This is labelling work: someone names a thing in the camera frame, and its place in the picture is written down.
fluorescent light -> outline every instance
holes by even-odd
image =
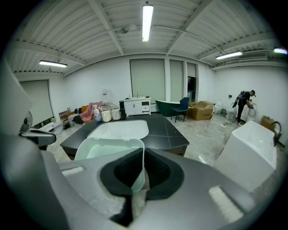
[[[235,52],[235,53],[229,53],[229,54],[224,54],[222,56],[216,57],[217,60],[221,60],[224,58],[230,58],[230,57],[235,57],[235,56],[240,56],[242,55],[242,52]]]
[[[66,65],[66,64],[63,64],[63,63],[43,61],[43,60],[41,60],[41,61],[39,62],[39,65],[58,66],[58,67],[63,67],[63,68],[67,67],[67,65]]]
[[[274,49],[274,53],[284,53],[284,54],[287,54],[287,50],[285,50],[285,49],[280,49],[280,48],[275,48],[275,49]]]
[[[153,15],[153,6],[144,5],[143,6],[143,23],[142,23],[142,41],[149,41],[150,27]]]

black faucet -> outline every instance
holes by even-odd
[[[276,132],[274,132],[275,133],[275,135],[273,137],[274,146],[276,146],[276,144],[278,143],[278,141],[279,141],[279,139],[281,137],[281,125],[280,125],[280,123],[278,121],[274,121],[271,125],[274,125],[275,123],[277,123],[279,125],[280,130],[279,130],[278,134]]]

white wall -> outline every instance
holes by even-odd
[[[87,105],[89,102],[101,101],[103,89],[108,91],[108,101],[119,105],[120,100],[124,100],[129,94],[132,95],[130,60],[147,58],[165,59],[166,100],[170,100],[170,71],[167,71],[170,67],[167,64],[169,59],[171,59],[183,61],[184,65],[185,61],[196,64],[197,84],[199,86],[196,99],[214,102],[214,84],[208,81],[214,81],[215,73],[210,70],[209,65],[178,56],[167,57],[164,54],[139,54],[101,61],[67,75],[65,82],[67,93],[71,98],[71,109]]]
[[[223,100],[223,108],[228,108],[242,90],[255,90],[251,97],[256,106],[256,121],[263,115],[282,124],[280,141],[288,139],[288,72],[281,69],[227,69],[216,71],[215,95]]]
[[[49,96],[52,111],[56,121],[60,121],[59,113],[67,110],[67,108],[70,105],[63,77],[25,76],[25,77],[18,77],[17,80],[19,82],[33,81],[33,80],[49,80]]]

person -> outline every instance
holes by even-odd
[[[237,122],[239,125],[240,121],[241,121],[241,114],[243,111],[243,108],[245,105],[247,105],[249,108],[253,108],[253,105],[251,105],[251,103],[249,102],[250,97],[253,97],[255,95],[255,91],[251,90],[250,92],[245,92],[244,95],[242,96],[241,99],[239,99],[238,101],[238,116],[237,116]]]

vanity cabinet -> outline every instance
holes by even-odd
[[[133,97],[124,100],[126,116],[130,115],[151,115],[151,98],[148,97]]]

